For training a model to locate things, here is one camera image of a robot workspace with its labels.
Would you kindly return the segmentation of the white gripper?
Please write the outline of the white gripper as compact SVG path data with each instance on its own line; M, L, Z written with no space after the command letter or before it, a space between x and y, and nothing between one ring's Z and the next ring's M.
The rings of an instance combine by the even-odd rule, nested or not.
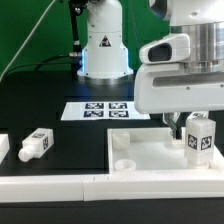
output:
M134 104L142 114L165 114L174 138L179 112L224 110L224 72L188 74L180 63L145 65L136 75Z

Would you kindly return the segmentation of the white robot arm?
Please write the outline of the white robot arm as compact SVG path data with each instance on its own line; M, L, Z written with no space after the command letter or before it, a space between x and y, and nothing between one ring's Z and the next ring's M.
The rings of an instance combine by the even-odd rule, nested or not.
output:
M88 42L78 76L98 84L132 74L134 104L142 114L224 110L224 0L148 0L170 33L141 47L141 67L128 65L118 0L87 0Z

